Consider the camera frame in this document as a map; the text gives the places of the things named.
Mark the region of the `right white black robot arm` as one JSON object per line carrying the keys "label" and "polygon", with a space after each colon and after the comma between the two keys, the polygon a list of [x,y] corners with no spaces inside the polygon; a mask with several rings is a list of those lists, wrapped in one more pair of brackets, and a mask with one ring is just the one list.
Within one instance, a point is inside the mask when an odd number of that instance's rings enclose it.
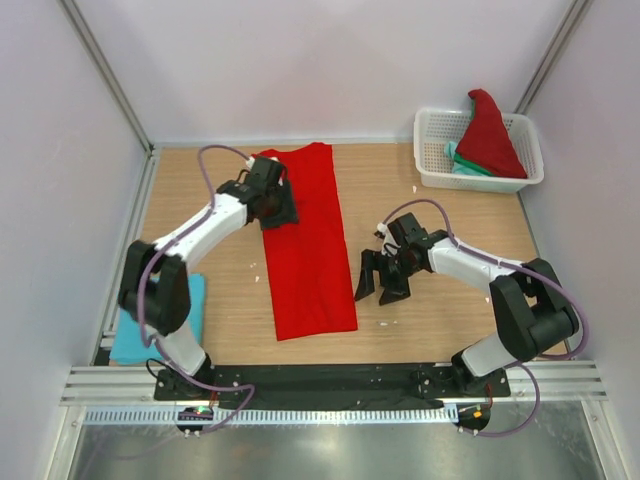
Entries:
{"label": "right white black robot arm", "polygon": [[376,234],[383,243],[361,253],[355,300],[377,287],[382,305],[407,299],[410,277],[422,271],[488,295],[495,333],[451,359],[450,381],[461,395],[481,392],[505,368],[544,356],[584,328],[580,310],[545,260],[506,260],[462,242],[449,228],[429,232],[411,213],[379,224]]}

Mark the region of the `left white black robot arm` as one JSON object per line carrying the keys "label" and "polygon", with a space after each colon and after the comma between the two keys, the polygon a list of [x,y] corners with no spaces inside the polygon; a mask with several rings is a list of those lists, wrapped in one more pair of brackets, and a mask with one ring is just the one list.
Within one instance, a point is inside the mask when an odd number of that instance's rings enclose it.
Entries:
{"label": "left white black robot arm", "polygon": [[263,231],[298,222],[287,167],[274,157],[249,158],[237,179],[210,193],[209,202],[171,233],[128,247],[118,292],[118,305],[138,324],[143,345],[156,347],[192,400],[210,392],[214,367],[187,320],[190,270],[254,221]]}

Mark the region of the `bright red t shirt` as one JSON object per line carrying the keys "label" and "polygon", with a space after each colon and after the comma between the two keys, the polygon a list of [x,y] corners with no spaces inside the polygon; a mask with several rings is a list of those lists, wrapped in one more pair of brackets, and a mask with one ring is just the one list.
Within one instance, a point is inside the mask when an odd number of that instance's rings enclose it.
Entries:
{"label": "bright red t shirt", "polygon": [[288,170],[299,221],[263,232],[276,338],[358,329],[333,148],[264,150]]}

